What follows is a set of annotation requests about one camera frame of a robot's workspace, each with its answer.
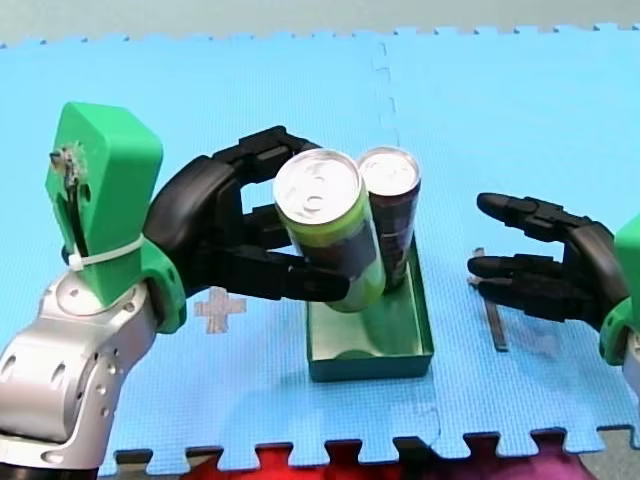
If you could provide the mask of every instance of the green metal box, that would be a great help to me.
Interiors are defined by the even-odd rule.
[[[415,240],[407,278],[377,303],[340,313],[307,303],[307,358],[312,380],[331,382],[420,377],[433,342]]]

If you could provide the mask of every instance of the interlocking foam tile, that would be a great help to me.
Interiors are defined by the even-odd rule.
[[[361,461],[379,462],[397,457],[394,437],[461,457],[464,434],[495,432],[500,454],[525,455],[536,452],[534,430],[566,429],[567,449],[578,452],[602,447],[598,427],[637,426],[620,373],[598,358],[584,325],[503,310],[510,352],[495,353],[464,264],[477,246],[559,252],[483,218],[474,207],[481,190],[557,200],[613,228],[636,212],[624,199],[640,170],[631,161],[640,34],[477,32],[115,35],[0,51],[0,199],[15,230],[0,238],[3,343],[62,270],[43,182],[67,100],[126,106],[155,130],[166,152],[161,183],[194,156],[279,123],[352,155],[399,143],[424,170],[418,235],[436,348],[429,375],[312,384],[300,304],[247,299],[227,333],[206,335],[193,315],[202,294],[187,325],[160,337],[130,375],[101,473],[114,472],[112,454],[125,449],[152,449],[149,471],[168,473],[187,469],[184,449],[194,446],[224,448],[220,467],[238,469],[256,466],[254,447],[264,443],[292,443],[290,462],[310,465],[326,462],[325,441],[360,439]],[[269,185],[244,198],[270,201]]]
[[[0,54],[0,237],[4,310],[0,343],[36,313],[47,282],[63,270],[61,237],[44,190],[48,152],[68,100],[122,105],[163,140],[164,183],[191,158],[276,124],[353,156],[394,143],[388,75],[374,69],[380,39],[319,33],[255,41],[153,37],[31,42]],[[271,201],[270,184],[245,191],[248,207]],[[207,335],[193,315],[158,338],[122,393],[101,473],[115,450],[154,451],[153,473],[187,470],[185,448],[220,446],[221,468],[257,465],[254,447],[292,442],[293,464],[328,461],[326,440],[361,439],[362,461],[394,460],[394,437],[438,434],[428,380],[312,385],[302,305],[247,300],[225,334]]]
[[[497,353],[482,302],[465,286],[476,247],[562,252],[484,216],[479,192],[548,199],[613,230],[638,212],[640,35],[595,30],[399,30],[386,42],[400,145],[423,168],[417,237],[442,456],[465,455],[463,435],[475,432],[499,434],[498,454],[526,455],[537,451],[532,431],[566,430],[565,449],[585,452],[602,448],[598,428],[638,426],[622,375],[602,362],[592,329],[501,309],[510,351]]]

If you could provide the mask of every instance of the can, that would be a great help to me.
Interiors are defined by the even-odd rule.
[[[388,292],[405,278],[420,194],[420,167],[413,156],[394,147],[369,150],[358,166],[369,192]]]
[[[355,161],[325,148],[299,153],[278,171],[273,194],[298,253],[349,279],[346,297],[327,305],[349,313],[375,303],[385,287],[384,266]]]

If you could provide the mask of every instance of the purple object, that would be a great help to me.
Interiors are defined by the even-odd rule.
[[[423,480],[597,480],[576,455],[562,450],[562,439],[538,439],[540,453],[526,458],[498,458],[496,441],[475,439],[466,460],[442,461]]]

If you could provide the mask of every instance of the can lid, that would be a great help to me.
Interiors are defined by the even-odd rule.
[[[344,153],[326,148],[306,150],[278,171],[273,195],[290,220],[320,225],[337,220],[356,203],[362,177]]]
[[[410,192],[420,181],[418,162],[399,148],[371,149],[360,157],[358,163],[367,190],[376,195],[402,195]]]

